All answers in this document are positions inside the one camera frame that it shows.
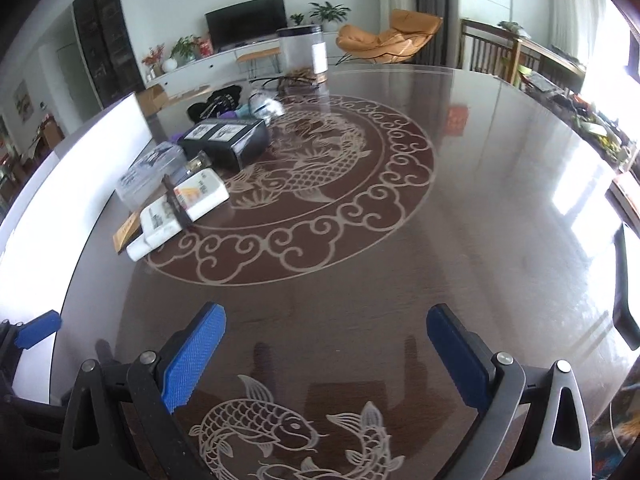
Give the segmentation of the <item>green potted plant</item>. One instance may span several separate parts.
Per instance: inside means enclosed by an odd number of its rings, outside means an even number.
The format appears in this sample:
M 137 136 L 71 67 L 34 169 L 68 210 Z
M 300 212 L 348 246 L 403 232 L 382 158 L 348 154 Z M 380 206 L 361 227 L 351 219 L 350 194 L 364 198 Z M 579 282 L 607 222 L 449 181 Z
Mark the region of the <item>green potted plant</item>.
M 309 18 L 312 24 L 320 25 L 324 32 L 337 32 L 352 12 L 349 6 L 329 1 L 311 2 Z

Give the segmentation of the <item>white tube bottle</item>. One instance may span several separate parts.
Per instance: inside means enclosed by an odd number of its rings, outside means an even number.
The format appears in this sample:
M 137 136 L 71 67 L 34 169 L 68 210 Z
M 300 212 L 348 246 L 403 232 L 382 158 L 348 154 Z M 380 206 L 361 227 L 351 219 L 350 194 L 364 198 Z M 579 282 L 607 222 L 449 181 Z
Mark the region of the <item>white tube bottle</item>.
M 127 247 L 132 261 L 139 261 L 182 231 L 166 196 L 160 197 L 140 212 L 142 234 Z

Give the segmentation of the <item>black display cabinet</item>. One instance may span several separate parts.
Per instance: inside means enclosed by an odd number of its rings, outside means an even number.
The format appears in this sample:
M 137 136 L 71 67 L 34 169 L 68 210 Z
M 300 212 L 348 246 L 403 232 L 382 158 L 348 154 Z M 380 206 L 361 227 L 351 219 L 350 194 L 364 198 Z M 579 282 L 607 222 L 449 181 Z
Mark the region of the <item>black display cabinet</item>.
M 103 107 L 144 89 L 120 0 L 74 0 L 80 50 Z

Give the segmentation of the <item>cardboard box on floor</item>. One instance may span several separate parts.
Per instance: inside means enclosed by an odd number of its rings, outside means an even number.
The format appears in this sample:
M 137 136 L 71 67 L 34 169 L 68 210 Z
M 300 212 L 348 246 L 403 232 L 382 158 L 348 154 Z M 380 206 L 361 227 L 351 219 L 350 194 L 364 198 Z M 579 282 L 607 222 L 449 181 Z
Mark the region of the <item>cardboard box on floor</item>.
M 136 93 L 140 110 L 144 117 L 157 114 L 169 101 L 168 95 L 161 84 Z

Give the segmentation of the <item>black scrunchie cloth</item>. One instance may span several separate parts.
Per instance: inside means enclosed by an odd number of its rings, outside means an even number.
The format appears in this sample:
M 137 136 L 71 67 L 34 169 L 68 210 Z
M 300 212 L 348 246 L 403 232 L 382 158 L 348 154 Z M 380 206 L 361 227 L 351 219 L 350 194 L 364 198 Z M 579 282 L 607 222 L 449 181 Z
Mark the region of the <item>black scrunchie cloth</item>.
M 196 102 L 188 107 L 186 114 L 197 124 L 204 119 L 217 118 L 228 112 L 235 112 L 240 106 L 242 87 L 238 84 L 214 91 L 204 102 Z

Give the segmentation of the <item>clear plastic container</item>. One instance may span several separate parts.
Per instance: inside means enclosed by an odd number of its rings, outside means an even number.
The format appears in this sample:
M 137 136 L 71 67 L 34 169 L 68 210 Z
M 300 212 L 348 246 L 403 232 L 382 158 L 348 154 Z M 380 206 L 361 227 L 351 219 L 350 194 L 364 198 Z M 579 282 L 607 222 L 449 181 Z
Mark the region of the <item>clear plastic container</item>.
M 115 192 L 130 211 L 135 211 L 160 187 L 163 177 L 175 176 L 184 166 L 186 155 L 182 148 L 162 142 L 132 164 L 117 180 Z

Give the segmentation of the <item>black rectangular box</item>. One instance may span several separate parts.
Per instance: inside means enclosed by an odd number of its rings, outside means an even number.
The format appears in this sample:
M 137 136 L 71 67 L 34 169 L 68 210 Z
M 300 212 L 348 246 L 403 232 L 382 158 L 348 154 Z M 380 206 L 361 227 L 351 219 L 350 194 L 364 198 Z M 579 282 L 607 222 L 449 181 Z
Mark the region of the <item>black rectangular box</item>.
M 239 172 L 265 153 L 270 132 L 261 119 L 205 119 L 177 140 L 187 158 L 204 152 L 216 169 Z

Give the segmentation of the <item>leafy plant by television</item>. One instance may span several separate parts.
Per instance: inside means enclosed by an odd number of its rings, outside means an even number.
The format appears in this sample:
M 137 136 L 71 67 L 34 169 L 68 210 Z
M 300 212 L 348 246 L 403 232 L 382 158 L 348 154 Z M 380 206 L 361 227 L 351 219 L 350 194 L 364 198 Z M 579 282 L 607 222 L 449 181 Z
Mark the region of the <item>leafy plant by television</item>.
M 180 37 L 170 51 L 170 56 L 174 58 L 179 66 L 186 65 L 198 58 L 198 36 L 190 35 Z

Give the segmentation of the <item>black flat television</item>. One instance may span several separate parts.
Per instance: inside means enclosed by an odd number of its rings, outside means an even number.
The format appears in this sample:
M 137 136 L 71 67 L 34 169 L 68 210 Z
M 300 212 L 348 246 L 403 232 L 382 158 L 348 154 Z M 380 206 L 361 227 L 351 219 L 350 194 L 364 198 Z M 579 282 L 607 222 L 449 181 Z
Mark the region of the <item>black flat television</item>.
M 288 26 L 284 0 L 250 0 L 205 14 L 216 51 L 241 47 L 274 36 Z

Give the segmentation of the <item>orange lounge chair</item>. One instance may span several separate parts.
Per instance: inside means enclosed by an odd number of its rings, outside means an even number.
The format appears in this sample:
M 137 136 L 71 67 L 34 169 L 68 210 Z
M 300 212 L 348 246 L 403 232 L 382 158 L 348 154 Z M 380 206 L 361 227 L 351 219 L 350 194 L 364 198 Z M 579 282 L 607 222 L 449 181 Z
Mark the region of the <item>orange lounge chair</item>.
M 394 9 L 389 29 L 374 34 L 347 24 L 338 31 L 335 43 L 346 58 L 372 64 L 397 64 L 411 60 L 420 52 L 443 22 L 437 15 Z

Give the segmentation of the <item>white orange carton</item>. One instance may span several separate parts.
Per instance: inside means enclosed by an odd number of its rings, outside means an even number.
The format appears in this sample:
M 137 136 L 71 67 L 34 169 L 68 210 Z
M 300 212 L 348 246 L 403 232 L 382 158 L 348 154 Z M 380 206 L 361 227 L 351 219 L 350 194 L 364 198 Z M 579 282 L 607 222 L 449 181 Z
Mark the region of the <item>white orange carton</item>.
M 202 218 L 230 198 L 224 181 L 210 168 L 176 185 L 174 195 L 191 221 Z

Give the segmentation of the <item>white tv cabinet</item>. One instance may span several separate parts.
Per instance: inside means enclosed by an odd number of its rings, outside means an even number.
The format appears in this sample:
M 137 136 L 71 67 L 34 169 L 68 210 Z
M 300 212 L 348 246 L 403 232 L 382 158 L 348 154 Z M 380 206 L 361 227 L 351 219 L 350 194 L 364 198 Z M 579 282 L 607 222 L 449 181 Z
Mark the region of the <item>white tv cabinet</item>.
M 279 46 L 279 39 L 272 38 L 264 41 L 257 41 L 254 44 L 229 49 L 207 58 L 200 58 L 167 74 L 160 75 L 145 83 L 145 88 L 150 88 L 154 84 L 161 84 L 168 96 L 178 96 L 184 92 L 201 88 L 203 86 L 218 88 L 231 84 L 233 81 L 247 80 L 246 73 L 236 62 L 236 58 L 244 53 L 274 48 Z M 283 62 L 280 55 L 281 72 Z

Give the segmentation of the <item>wooden bench stool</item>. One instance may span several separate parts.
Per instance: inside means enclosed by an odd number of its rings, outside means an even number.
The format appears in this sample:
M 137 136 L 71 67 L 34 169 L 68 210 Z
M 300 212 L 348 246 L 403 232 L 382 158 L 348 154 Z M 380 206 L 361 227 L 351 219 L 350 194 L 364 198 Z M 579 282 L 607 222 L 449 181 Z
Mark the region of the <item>wooden bench stool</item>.
M 278 47 L 241 54 L 236 58 L 236 62 L 244 70 L 248 79 L 281 73 Z

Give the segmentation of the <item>red flower vase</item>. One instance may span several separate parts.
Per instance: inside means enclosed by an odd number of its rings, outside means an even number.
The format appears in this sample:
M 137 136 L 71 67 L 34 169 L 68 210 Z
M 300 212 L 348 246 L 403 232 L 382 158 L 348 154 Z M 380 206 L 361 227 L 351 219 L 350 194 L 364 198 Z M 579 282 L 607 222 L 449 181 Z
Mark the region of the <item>red flower vase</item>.
M 151 78 L 155 78 L 160 73 L 164 50 L 165 45 L 158 44 L 155 47 L 149 48 L 149 52 L 143 55 L 142 65 L 148 70 Z

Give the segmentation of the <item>white storage box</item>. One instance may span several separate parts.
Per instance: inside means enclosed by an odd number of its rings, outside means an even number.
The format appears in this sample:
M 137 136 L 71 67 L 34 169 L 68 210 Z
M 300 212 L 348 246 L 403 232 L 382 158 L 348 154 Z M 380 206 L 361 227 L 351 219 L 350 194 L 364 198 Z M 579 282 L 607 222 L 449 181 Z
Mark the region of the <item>white storage box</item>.
M 19 396 L 60 402 L 96 344 L 116 342 L 134 264 L 113 247 L 128 216 L 115 184 L 151 141 L 136 97 L 127 96 L 65 139 L 2 221 L 2 318 L 27 323 L 53 310 L 63 321 L 23 353 Z

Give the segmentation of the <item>clear jar black lid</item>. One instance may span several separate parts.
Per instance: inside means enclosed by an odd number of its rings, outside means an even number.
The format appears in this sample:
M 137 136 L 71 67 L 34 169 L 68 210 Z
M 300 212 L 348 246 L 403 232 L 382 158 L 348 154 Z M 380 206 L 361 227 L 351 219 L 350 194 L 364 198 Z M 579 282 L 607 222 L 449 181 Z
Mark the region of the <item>clear jar black lid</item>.
M 328 58 L 320 25 L 298 25 L 277 31 L 285 76 L 310 84 L 326 81 Z

